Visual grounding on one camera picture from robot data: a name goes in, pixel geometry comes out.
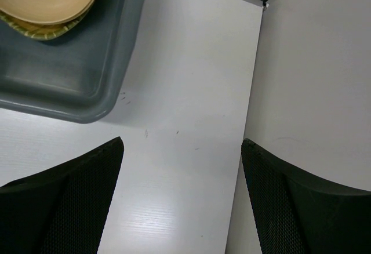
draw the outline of gray plastic tray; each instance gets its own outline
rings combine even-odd
[[[70,32],[26,38],[0,21],[0,107],[88,123],[115,106],[144,0],[96,0]]]

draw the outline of white laminate surface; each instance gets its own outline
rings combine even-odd
[[[261,13],[241,0],[146,0],[107,117],[0,110],[0,185],[121,136],[99,253],[224,253]]]
[[[368,6],[369,0],[272,3],[261,26],[245,135],[317,176],[371,191]],[[240,175],[227,253],[259,254],[243,187]]]

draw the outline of white wall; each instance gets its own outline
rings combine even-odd
[[[268,8],[245,131],[292,164],[365,190],[371,190],[369,1],[277,0]],[[256,236],[251,210],[241,209],[248,201],[244,182],[240,174],[227,253],[259,253],[248,239]],[[238,233],[244,240],[233,240]]]

